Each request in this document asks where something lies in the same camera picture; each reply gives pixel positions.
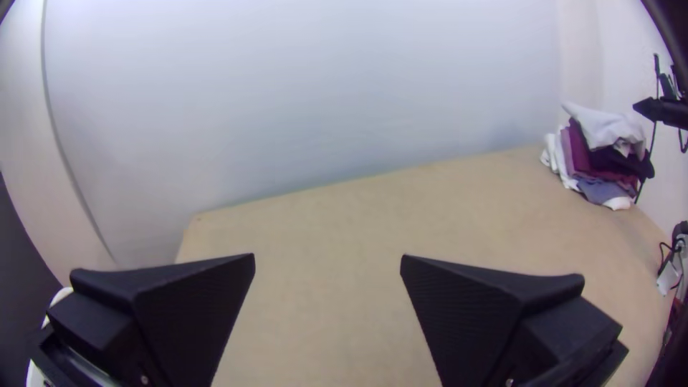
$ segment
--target white wall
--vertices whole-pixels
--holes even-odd
[[[597,0],[557,0],[561,100],[602,108],[602,46]],[[569,116],[558,109],[560,123]]]
[[[16,0],[0,24],[0,165],[27,234],[55,277],[112,269],[62,162],[44,97],[42,0]],[[19,259],[20,257],[2,257]]]
[[[50,1],[48,89],[106,243],[139,267],[171,262],[197,211],[540,140],[558,114],[556,11]]]

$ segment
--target beige table surface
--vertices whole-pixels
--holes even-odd
[[[177,262],[243,252],[256,276],[214,386],[440,386],[399,276],[403,253],[527,274],[585,275],[624,327],[610,386],[644,386],[671,298],[662,232],[565,190],[539,147],[435,163],[199,214]]]

